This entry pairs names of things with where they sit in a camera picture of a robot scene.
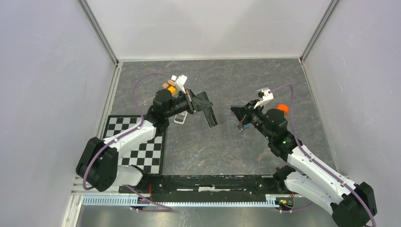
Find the black orange battery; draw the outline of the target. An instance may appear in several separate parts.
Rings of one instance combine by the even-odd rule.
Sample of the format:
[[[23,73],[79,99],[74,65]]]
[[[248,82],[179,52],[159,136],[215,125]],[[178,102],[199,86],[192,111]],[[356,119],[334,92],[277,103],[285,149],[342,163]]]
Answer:
[[[242,132],[242,131],[244,130],[244,126],[241,125],[241,124],[238,124],[238,125],[237,125],[237,128],[238,128],[238,131],[239,131],[239,132]]]

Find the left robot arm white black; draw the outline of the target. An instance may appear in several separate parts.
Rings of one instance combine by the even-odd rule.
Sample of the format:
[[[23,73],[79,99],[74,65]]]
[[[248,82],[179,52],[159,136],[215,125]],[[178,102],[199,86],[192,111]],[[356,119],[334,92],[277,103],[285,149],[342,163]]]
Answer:
[[[183,112],[203,112],[209,127],[217,125],[206,92],[194,94],[190,89],[180,91],[176,97],[167,89],[156,92],[152,106],[136,125],[105,139],[92,137],[86,144],[76,166],[76,174],[83,179],[83,188],[99,192],[112,186],[129,185],[136,192],[148,188],[144,170],[137,166],[120,166],[122,157],[133,148],[153,138],[169,126],[169,118]]]

